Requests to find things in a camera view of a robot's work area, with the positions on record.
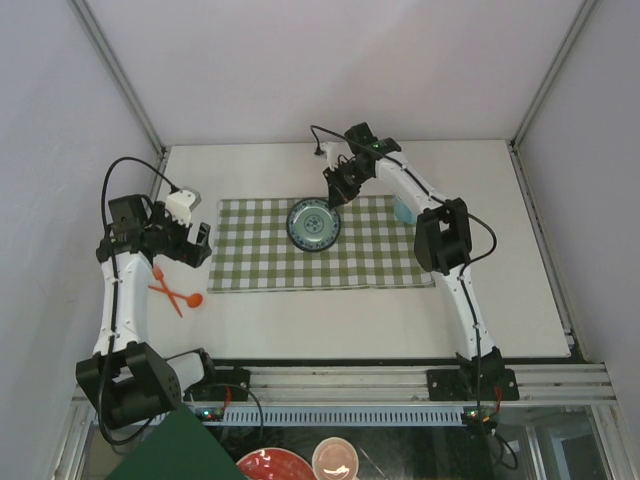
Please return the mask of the orange plastic fork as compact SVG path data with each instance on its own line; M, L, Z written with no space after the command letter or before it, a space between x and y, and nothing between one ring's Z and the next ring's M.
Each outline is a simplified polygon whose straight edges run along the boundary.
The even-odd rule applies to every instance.
M156 281L156 285L150 285L149 288L158 293L165 294L168 297L172 306L174 307L178 316L182 318L183 314L176 301L176 297L174 296L173 292L168 288L168 285L164 280L164 273L159 266L154 265L152 267L152 276L153 276L153 279Z

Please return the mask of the blue patterned plate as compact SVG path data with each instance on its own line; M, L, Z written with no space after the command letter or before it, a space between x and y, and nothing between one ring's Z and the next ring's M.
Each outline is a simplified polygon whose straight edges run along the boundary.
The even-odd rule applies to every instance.
M303 252L322 252L331 248L341 232L341 218L326 199L303 198L289 210L286 233L292 244Z

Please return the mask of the light blue mug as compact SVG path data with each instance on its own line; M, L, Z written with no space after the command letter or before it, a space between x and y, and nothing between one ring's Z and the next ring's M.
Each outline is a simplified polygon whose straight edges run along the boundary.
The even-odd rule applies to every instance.
M416 224L416 215L404 204L404 202L397 196L393 197L393 211L395 217L407 224L407 225L415 225Z

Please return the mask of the orange plastic spoon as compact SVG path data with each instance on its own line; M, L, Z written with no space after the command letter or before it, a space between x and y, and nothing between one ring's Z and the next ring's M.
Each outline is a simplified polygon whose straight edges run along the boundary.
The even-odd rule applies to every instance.
M171 290L168 290L166 288L161 288L153 285L150 285L149 289L160 292L160 293L164 293L173 299L178 298L178 299L184 300L187 306L192 309L198 308L203 303L203 300L204 300L203 296L200 293L194 293L189 296L185 296L185 295L173 292Z

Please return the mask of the green white checkered cloth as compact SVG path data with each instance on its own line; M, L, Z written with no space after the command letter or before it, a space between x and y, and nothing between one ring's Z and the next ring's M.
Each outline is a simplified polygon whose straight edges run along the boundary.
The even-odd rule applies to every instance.
M219 201L210 293L434 286L413 254L414 228L396 217L393 197L361 196L342 207L339 237L321 252L300 250L287 235L295 202Z

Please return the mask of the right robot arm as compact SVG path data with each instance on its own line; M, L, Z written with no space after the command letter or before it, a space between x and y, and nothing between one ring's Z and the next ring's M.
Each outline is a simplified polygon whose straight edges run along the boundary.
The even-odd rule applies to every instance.
M362 185L376 179L416 217L414 255L431 274L452 315L459 341L456 358L459 385L468 397L480 399L505 375L501 352L491 338L473 290L470 266L497 248L497 235L484 221L468 211L464 200L447 198L424 180L407 161L392 138L380 139L365 122L338 134L313 125L347 143L346 160L327 153L323 171L331 209L355 199Z

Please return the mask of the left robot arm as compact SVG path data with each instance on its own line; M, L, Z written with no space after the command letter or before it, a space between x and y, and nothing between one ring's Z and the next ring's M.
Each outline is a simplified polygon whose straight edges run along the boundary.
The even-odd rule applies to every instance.
M102 322L91 357L75 371L106 432L177 409L185 391L206 400L218 390L219 376L204 349L165 359L149 343L155 257L198 268L211 254L208 224L200 224L195 242L188 240L199 202L196 191L183 188L163 201L129 195L107 204L112 221L96 251L105 287Z

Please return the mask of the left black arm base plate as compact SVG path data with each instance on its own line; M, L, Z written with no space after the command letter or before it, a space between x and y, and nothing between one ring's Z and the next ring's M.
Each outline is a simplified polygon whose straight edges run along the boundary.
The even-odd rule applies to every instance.
M218 369L211 378L205 378L194 390L197 401L224 402L228 394L232 400L246 401L244 388L250 387L251 372L244 368Z

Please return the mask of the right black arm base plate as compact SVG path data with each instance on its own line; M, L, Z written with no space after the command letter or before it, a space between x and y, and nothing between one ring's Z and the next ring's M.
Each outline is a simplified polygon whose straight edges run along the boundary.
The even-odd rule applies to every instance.
M472 376L464 380L462 371L456 369L429 369L426 372L427 387L431 401L476 401L480 395L481 401L497 401L498 394L506 401L520 399L515 372L506 369L498 379L486 380L482 378L477 383L477 377Z

